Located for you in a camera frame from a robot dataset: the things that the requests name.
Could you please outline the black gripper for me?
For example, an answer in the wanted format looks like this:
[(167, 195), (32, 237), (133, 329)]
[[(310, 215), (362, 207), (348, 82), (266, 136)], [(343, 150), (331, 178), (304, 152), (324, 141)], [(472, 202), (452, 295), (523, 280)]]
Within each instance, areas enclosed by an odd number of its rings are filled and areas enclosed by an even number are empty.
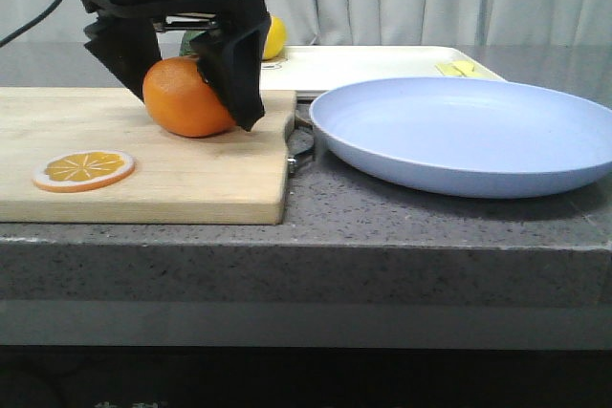
[(259, 82), (271, 25), (264, 0), (81, 2), (101, 15), (84, 29), (85, 48), (138, 99), (147, 72), (162, 59), (155, 31), (198, 31), (189, 41), (198, 72), (235, 124), (249, 132), (264, 117)]

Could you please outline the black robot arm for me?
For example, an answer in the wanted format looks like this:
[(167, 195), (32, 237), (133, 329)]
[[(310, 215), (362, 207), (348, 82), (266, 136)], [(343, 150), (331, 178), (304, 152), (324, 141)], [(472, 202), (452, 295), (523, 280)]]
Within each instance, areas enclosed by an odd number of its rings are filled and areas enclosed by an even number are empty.
[(246, 131), (265, 114), (260, 66), (271, 17), (265, 0), (81, 0), (97, 20), (86, 49), (136, 97), (161, 60), (158, 34), (196, 31), (190, 47), (204, 81)]

